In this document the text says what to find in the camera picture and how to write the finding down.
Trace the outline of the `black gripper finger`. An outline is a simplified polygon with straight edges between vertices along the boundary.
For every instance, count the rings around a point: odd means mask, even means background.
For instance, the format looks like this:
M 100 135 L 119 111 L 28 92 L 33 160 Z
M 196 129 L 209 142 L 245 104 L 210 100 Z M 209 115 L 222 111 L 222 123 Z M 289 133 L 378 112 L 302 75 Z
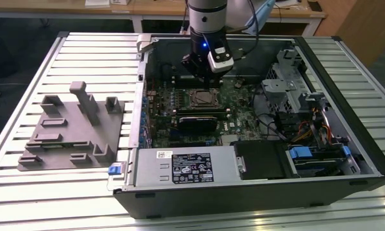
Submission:
M 210 75 L 210 87 L 212 88 L 220 88 L 220 86 L 222 85 L 222 76 L 224 76 L 224 72 L 212 73 Z
M 210 68 L 208 60 L 197 54 L 188 54 L 182 57 L 181 64 L 189 73 L 202 82 L 202 87 L 209 88 Z

